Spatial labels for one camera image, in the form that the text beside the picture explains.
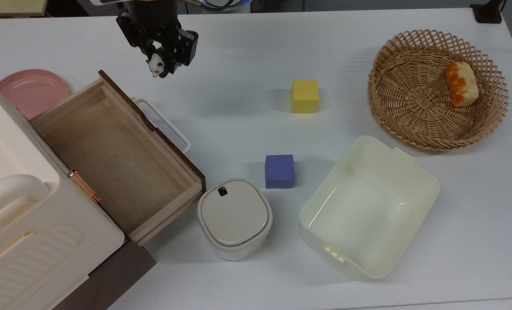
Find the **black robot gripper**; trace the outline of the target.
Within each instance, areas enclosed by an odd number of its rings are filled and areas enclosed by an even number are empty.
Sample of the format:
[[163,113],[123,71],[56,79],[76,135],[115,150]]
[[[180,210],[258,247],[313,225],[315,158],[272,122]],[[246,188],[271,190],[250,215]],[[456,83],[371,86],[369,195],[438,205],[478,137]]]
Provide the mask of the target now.
[[142,51],[150,67],[166,67],[166,76],[181,65],[190,65],[196,55],[198,33],[182,29],[179,22],[145,26],[135,22],[128,11],[116,21],[130,46]]

